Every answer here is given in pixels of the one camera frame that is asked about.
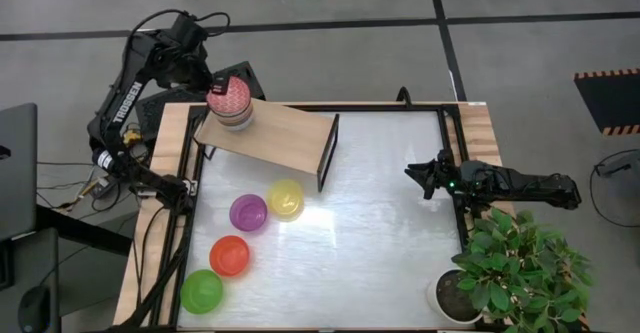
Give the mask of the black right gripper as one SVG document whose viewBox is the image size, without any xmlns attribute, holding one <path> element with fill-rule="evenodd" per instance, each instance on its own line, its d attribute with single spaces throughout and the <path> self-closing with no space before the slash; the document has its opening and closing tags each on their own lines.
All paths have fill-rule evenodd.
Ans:
<svg viewBox="0 0 640 333">
<path fill-rule="evenodd" d="M 433 175 L 438 168 L 438 187 L 446 189 L 451 196 L 464 194 L 466 185 L 462 180 L 460 169 L 455 165 L 453 152 L 450 149 L 443 149 L 438 153 L 437 159 L 438 162 L 408 164 L 404 173 L 414 181 L 425 181 L 424 199 L 431 199 L 437 189 L 437 180 Z"/>
</svg>

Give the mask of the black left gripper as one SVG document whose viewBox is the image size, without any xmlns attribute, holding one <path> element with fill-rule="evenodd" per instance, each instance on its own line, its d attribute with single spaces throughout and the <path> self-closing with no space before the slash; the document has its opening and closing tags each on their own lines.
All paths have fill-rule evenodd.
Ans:
<svg viewBox="0 0 640 333">
<path fill-rule="evenodd" d="M 162 76 L 162 87 L 184 85 L 188 89 L 211 88 L 213 95 L 226 95 L 230 77 L 223 75 L 213 80 L 204 47 L 208 32 L 196 22 L 195 17 L 179 15 L 167 35 L 171 46 L 168 50 L 168 68 Z"/>
</svg>

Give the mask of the blue-patterned bowl red interior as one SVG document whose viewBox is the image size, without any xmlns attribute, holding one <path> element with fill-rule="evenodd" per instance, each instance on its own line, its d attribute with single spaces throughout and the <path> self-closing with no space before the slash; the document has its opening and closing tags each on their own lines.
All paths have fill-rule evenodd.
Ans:
<svg viewBox="0 0 640 333">
<path fill-rule="evenodd" d="M 240 78 L 231 76 L 225 94 L 211 90 L 206 96 L 208 107 L 221 116 L 235 116 L 242 113 L 251 103 L 249 86 Z"/>
</svg>

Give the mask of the blue-dotted bowl orange interior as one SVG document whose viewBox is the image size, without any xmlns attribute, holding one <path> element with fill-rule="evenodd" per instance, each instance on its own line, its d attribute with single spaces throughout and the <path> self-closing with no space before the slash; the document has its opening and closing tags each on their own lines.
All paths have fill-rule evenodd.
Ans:
<svg viewBox="0 0 640 333">
<path fill-rule="evenodd" d="M 220 120 L 217 121 L 218 124 L 220 124 L 225 130 L 227 131 L 241 131 L 246 129 L 248 126 L 251 125 L 253 121 L 252 117 L 247 118 L 246 120 L 240 121 L 240 122 L 236 122 L 236 123 L 225 123 L 222 122 Z"/>
</svg>

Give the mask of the purple plastic bowl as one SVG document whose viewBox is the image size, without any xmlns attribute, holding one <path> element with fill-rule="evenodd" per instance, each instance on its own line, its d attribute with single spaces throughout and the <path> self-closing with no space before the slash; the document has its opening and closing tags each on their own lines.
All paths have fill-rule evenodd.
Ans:
<svg viewBox="0 0 640 333">
<path fill-rule="evenodd" d="M 246 194 L 238 197 L 232 203 L 229 218 L 235 228 L 251 232 L 264 225 L 267 213 L 267 205 L 263 198 L 254 194 Z"/>
</svg>

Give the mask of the yellow plastic bowl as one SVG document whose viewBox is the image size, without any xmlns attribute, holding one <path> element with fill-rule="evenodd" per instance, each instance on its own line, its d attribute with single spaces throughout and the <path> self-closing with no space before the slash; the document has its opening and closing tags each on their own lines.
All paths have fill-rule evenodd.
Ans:
<svg viewBox="0 0 640 333">
<path fill-rule="evenodd" d="M 304 190 L 295 180 L 277 180 L 267 191 L 266 204 L 276 219 L 293 221 L 304 210 Z"/>
</svg>

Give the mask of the red-orange plastic bowl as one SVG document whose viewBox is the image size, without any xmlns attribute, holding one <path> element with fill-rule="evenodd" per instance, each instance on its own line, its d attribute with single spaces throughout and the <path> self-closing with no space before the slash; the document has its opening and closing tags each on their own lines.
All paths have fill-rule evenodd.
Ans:
<svg viewBox="0 0 640 333">
<path fill-rule="evenodd" d="M 250 249 L 246 241 L 235 235 L 218 239 L 209 253 L 209 264 L 219 275 L 233 277 L 241 274 L 250 261 Z"/>
</svg>

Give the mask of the green plastic bowl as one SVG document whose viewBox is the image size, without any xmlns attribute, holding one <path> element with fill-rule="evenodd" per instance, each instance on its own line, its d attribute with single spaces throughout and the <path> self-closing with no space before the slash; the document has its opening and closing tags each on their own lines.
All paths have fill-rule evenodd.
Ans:
<svg viewBox="0 0 640 333">
<path fill-rule="evenodd" d="M 224 295 L 223 282 L 211 270 L 192 272 L 180 290 L 181 304 L 186 311 L 201 315 L 214 310 Z"/>
</svg>

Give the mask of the green potted plant white pot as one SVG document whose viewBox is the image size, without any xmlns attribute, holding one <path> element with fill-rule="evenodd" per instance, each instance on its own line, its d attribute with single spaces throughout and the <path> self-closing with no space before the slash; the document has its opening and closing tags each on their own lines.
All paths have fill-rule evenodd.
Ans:
<svg viewBox="0 0 640 333">
<path fill-rule="evenodd" d="M 532 213 L 493 208 L 476 218 L 453 266 L 428 286 L 452 323 L 498 333 L 586 333 L 590 260 Z"/>
</svg>

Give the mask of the black power brick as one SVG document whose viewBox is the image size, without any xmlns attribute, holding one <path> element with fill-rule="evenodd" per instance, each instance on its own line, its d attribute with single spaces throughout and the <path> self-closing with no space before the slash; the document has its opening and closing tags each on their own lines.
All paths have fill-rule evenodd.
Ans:
<svg viewBox="0 0 640 333">
<path fill-rule="evenodd" d="M 100 177 L 90 191 L 94 199 L 102 199 L 117 185 L 117 180 L 112 176 Z"/>
</svg>

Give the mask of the grey floor device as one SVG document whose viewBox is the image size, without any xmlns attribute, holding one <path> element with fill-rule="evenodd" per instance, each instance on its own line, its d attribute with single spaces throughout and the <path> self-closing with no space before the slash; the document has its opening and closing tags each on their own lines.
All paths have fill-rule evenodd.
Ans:
<svg viewBox="0 0 640 333">
<path fill-rule="evenodd" d="M 595 166 L 595 171 L 600 177 L 610 177 L 615 173 L 640 166 L 640 150 L 631 150 L 613 154 L 605 158 Z"/>
</svg>

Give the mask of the black orange hazard-striped mat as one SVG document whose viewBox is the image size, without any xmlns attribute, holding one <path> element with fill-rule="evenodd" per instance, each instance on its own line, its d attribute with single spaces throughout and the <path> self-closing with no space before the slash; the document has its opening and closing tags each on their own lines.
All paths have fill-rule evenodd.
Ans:
<svg viewBox="0 0 640 333">
<path fill-rule="evenodd" d="M 604 136 L 640 134 L 640 68 L 575 73 L 573 81 Z"/>
</svg>

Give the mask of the dark grey laptop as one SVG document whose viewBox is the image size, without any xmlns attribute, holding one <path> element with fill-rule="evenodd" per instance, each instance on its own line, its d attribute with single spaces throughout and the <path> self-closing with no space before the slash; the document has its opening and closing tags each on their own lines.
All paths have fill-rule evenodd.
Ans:
<svg viewBox="0 0 640 333">
<path fill-rule="evenodd" d="M 0 111 L 0 241 L 30 232 L 36 221 L 37 106 Z"/>
</svg>

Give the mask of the dark office desk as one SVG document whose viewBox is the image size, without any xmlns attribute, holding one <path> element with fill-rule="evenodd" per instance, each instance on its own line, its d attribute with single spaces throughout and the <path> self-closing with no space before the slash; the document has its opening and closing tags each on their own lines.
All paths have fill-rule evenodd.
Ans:
<svg viewBox="0 0 640 333">
<path fill-rule="evenodd" d="M 127 252 L 118 253 L 76 242 L 57 228 L 24 226 L 35 219 L 35 206 L 0 204 L 0 241 L 11 243 L 14 283 L 0 290 L 0 333 L 21 333 L 20 301 L 30 289 L 43 286 L 50 314 L 47 333 L 62 331 L 61 318 L 119 295 Z"/>
</svg>

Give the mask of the black computer mouse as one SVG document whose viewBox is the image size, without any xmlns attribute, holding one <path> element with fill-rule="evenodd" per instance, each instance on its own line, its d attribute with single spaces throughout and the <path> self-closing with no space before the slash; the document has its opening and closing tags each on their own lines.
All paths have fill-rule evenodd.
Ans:
<svg viewBox="0 0 640 333">
<path fill-rule="evenodd" d="M 22 333 L 45 333 L 50 325 L 50 292 L 43 285 L 34 286 L 21 298 L 18 324 Z"/>
</svg>

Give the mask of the wooden shelf black metal frame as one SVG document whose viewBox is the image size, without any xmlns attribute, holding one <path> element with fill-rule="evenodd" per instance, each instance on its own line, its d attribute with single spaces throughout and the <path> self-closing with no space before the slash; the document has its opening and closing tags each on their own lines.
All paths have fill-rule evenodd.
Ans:
<svg viewBox="0 0 640 333">
<path fill-rule="evenodd" d="M 195 140 L 311 174 L 322 190 L 338 142 L 339 123 L 338 114 L 328 117 L 254 99 L 251 122 L 244 129 L 229 130 L 209 113 Z"/>
</svg>

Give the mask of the black aluminium table frame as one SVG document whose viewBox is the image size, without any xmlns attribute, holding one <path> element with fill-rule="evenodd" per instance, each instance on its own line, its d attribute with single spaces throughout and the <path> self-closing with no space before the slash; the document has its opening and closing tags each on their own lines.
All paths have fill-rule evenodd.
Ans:
<svg viewBox="0 0 640 333">
<path fill-rule="evenodd" d="M 191 221 L 168 218 L 161 238 L 149 238 L 151 256 L 164 239 L 186 246 L 153 320 L 176 333 L 240 331 L 436 331 L 451 322 L 427 301 L 429 283 L 452 265 L 461 249 L 464 222 L 451 197 L 425 199 L 405 172 L 433 158 L 448 136 L 434 106 L 316 106 L 337 114 L 338 143 L 323 183 L 257 159 L 200 148 L 187 133 L 199 125 L 198 105 L 165 108 L 158 149 L 171 161 L 190 157 L 189 178 L 198 185 Z M 196 315 L 180 302 L 186 277 L 209 266 L 214 243 L 234 233 L 232 201 L 265 195 L 278 179 L 301 183 L 304 204 L 290 218 L 269 218 L 245 235 L 249 264 L 223 282 L 213 310 Z"/>
</svg>

